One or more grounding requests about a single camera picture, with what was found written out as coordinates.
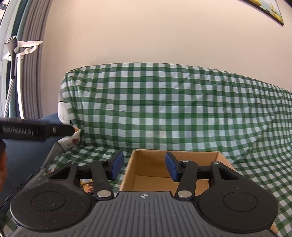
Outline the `person left hand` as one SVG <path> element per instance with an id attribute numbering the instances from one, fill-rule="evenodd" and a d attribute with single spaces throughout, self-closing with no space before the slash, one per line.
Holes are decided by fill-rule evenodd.
<path id="1" fill-rule="evenodd" d="M 7 155 L 6 155 L 6 143 L 0 140 L 0 191 L 3 191 L 4 183 L 7 179 Z"/>

